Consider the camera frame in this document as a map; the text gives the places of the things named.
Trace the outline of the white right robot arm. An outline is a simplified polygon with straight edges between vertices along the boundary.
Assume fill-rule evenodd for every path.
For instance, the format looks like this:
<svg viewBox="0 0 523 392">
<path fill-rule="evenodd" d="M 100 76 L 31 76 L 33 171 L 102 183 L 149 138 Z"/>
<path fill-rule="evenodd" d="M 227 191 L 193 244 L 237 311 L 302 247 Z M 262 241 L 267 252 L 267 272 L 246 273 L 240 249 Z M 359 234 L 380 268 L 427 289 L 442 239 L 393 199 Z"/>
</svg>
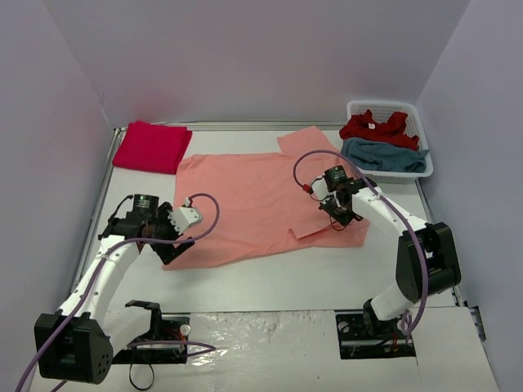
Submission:
<svg viewBox="0 0 523 392">
<path fill-rule="evenodd" d="M 454 236 L 447 224 L 431 224 L 407 212 L 374 182 L 349 177 L 341 166 L 316 177 L 306 192 L 341 226 L 366 219 L 397 244 L 393 284 L 363 305 L 362 325 L 368 335 L 383 336 L 392 320 L 461 282 Z"/>
</svg>

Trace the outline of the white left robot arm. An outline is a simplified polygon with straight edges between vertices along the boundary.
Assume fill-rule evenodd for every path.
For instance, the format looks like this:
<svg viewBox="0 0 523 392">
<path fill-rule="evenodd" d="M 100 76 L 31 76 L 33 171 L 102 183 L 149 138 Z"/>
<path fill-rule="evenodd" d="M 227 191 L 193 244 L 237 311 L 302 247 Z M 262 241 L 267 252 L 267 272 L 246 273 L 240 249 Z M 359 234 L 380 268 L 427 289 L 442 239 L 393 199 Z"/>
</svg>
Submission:
<svg viewBox="0 0 523 392">
<path fill-rule="evenodd" d="M 54 314 L 41 314 L 34 325 L 41 377 L 100 384 L 114 356 L 142 337 L 156 341 L 165 322 L 159 304 L 131 300 L 122 311 L 109 306 L 132 263 L 149 245 L 168 265 L 194 245 L 181 236 L 203 217 L 191 198 L 178 208 L 156 196 L 130 196 L 123 217 L 112 213 L 99 234 L 100 247 L 78 286 Z"/>
</svg>

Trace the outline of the salmon pink t-shirt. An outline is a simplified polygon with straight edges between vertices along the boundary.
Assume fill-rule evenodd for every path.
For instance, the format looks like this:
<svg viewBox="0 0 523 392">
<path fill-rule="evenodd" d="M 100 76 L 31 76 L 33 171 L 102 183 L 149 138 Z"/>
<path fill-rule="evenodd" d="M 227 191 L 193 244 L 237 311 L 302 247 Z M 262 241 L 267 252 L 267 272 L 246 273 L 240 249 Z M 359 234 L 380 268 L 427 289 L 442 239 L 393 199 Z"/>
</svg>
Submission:
<svg viewBox="0 0 523 392">
<path fill-rule="evenodd" d="M 369 223 L 353 221 L 341 232 L 296 184 L 309 183 L 341 161 L 317 127 L 278 138 L 280 151 L 264 154 L 194 154 L 181 161 L 175 201 L 196 197 L 203 222 L 196 236 L 216 228 L 171 264 L 170 270 L 210 268 L 308 247 L 361 247 Z"/>
</svg>

